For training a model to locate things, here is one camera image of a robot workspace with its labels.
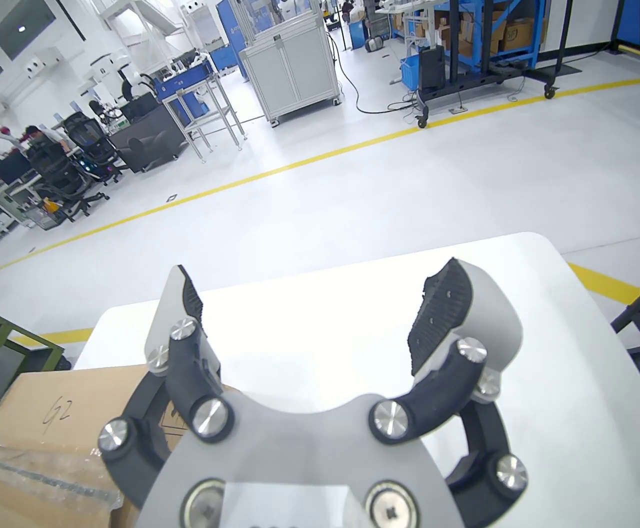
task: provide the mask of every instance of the white tabletop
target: white tabletop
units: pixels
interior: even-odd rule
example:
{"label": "white tabletop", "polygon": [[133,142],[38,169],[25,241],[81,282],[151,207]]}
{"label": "white tabletop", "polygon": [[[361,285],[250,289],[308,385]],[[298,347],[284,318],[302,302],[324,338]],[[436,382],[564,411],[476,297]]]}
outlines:
{"label": "white tabletop", "polygon": [[[498,407],[531,482],[496,525],[637,527],[640,375],[589,293],[539,235],[203,292],[203,324],[223,381],[301,412],[366,392],[405,393],[412,384],[406,338],[424,279],[451,257],[489,272],[524,329]],[[143,363],[156,305],[105,312],[76,369]],[[466,453],[458,418],[424,441],[443,474]]]}

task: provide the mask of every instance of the epoxy floor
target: epoxy floor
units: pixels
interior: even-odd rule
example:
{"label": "epoxy floor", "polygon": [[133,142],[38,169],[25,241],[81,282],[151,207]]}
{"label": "epoxy floor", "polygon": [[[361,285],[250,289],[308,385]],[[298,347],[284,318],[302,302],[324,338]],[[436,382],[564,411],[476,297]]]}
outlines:
{"label": "epoxy floor", "polygon": [[[339,34],[333,32],[334,38]],[[401,42],[340,53],[361,108],[383,110]],[[559,92],[640,78],[640,60],[600,53],[574,64]],[[0,240],[0,266],[166,203],[356,143],[415,128],[410,110],[368,115],[339,72],[343,104],[320,104],[272,129],[239,72],[223,84],[248,139],[210,135],[205,164],[191,149],[106,191],[89,218]],[[469,111],[508,102],[521,80],[463,92]],[[517,99],[543,93],[527,80]],[[199,289],[420,251],[520,231],[548,237],[567,260],[640,285],[640,85],[557,97],[321,157],[65,243],[0,270],[0,314],[35,332],[92,327],[110,307],[157,298],[174,264]],[[437,100],[430,123],[451,117]],[[220,127],[210,127],[209,131]],[[597,297],[608,319],[621,305]],[[637,335],[625,335],[628,346]]]}

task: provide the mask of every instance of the aluminum stand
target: aluminum stand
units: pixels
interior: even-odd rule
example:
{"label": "aluminum stand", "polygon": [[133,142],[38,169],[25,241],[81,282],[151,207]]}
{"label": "aluminum stand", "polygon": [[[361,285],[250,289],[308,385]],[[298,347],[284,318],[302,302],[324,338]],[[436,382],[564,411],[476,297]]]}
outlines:
{"label": "aluminum stand", "polygon": [[[204,116],[195,118],[191,113],[191,110],[189,110],[189,106],[185,102],[184,96],[187,95],[188,93],[196,92],[200,88],[206,88],[207,93],[209,94],[211,100],[213,101],[215,109],[210,110]],[[220,94],[222,95],[222,99],[223,99],[222,105],[216,98],[216,95],[213,91],[215,88],[217,88],[220,91]],[[175,100],[179,101],[180,105],[182,105],[182,108],[184,109],[184,111],[187,113],[187,116],[191,120],[191,122],[187,126],[184,126],[182,124],[182,122],[180,121],[180,118],[178,117],[175,110],[170,104],[172,101],[175,101]],[[238,138],[236,137],[236,134],[233,131],[232,124],[227,119],[227,115],[231,114],[231,117],[236,123],[238,130],[240,130],[240,133],[243,135],[244,139],[246,139],[246,133],[242,128],[242,124],[240,123],[236,115],[236,112],[234,111],[233,107],[231,106],[231,103],[229,102],[229,99],[227,97],[227,94],[224,88],[222,87],[222,84],[220,83],[220,75],[218,73],[213,73],[207,79],[200,81],[199,83],[193,84],[188,88],[183,88],[181,90],[178,90],[177,92],[175,92],[175,94],[167,97],[166,99],[163,99],[163,104],[165,108],[168,110],[169,115],[175,121],[175,124],[178,125],[178,128],[184,134],[184,138],[193,147],[193,150],[196,151],[196,154],[198,154],[198,157],[203,163],[206,162],[206,159],[202,155],[198,147],[196,146],[195,139],[198,138],[198,135],[196,135],[196,132],[197,134],[199,134],[199,137],[202,138],[205,145],[207,145],[207,148],[209,149],[209,151],[212,152],[213,149],[211,148],[211,144],[207,139],[207,135],[202,131],[202,127],[209,123],[213,123],[214,121],[217,121],[219,119],[222,119],[223,123],[225,124],[225,127],[229,131],[229,134],[233,138],[234,143],[238,147],[238,150],[242,150],[242,147],[240,146],[240,142],[238,141]]]}

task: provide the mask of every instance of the silver bolt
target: silver bolt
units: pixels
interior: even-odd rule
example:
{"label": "silver bolt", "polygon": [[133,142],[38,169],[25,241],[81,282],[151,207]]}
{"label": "silver bolt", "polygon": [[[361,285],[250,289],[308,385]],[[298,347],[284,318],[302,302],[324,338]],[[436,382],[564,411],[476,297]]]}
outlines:
{"label": "silver bolt", "polygon": [[458,339],[458,351],[472,363],[483,363],[486,360],[486,348],[473,337]]}
{"label": "silver bolt", "polygon": [[409,426],[405,410],[393,400],[384,400],[376,405],[373,422],[378,431],[393,440],[402,438]]}
{"label": "silver bolt", "polygon": [[524,464],[512,454],[506,454],[498,461],[495,474],[505,488],[514,492],[522,491],[529,482],[529,475]]}
{"label": "silver bolt", "polygon": [[490,403],[500,396],[500,372],[485,367],[480,374],[474,395],[481,403]]}
{"label": "silver bolt", "polygon": [[199,436],[210,438],[222,431],[228,418],[229,412],[222,400],[211,398],[198,407],[192,425]]}
{"label": "silver bolt", "polygon": [[122,418],[116,418],[106,424],[100,436],[98,436],[98,447],[102,451],[115,451],[124,444],[129,434],[129,426]]}
{"label": "silver bolt", "polygon": [[415,528],[418,525],[411,495],[395,482],[374,486],[365,506],[376,528]]}
{"label": "silver bolt", "polygon": [[180,341],[186,339],[196,331],[196,320],[193,317],[187,317],[175,323],[171,328],[171,339]]}
{"label": "silver bolt", "polygon": [[160,345],[154,348],[147,357],[147,365],[150,369],[160,370],[164,368],[169,360],[169,347]]}
{"label": "silver bolt", "polygon": [[198,485],[189,495],[184,507],[186,528],[218,528],[222,516],[225,485],[210,480]]}

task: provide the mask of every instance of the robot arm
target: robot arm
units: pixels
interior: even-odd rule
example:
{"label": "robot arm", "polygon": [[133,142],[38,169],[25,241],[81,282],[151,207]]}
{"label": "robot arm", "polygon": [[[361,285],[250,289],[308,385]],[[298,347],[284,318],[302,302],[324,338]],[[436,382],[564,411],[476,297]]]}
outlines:
{"label": "robot arm", "polygon": [[[407,394],[317,414],[225,388],[201,315],[191,280],[173,268],[145,346],[150,372],[100,434],[111,477],[141,508],[138,527],[483,528],[527,486],[486,376],[499,380],[522,329],[483,270],[451,259],[426,280]],[[189,427],[171,454],[158,426],[170,399]],[[469,455],[443,479],[420,437],[456,413]]]}

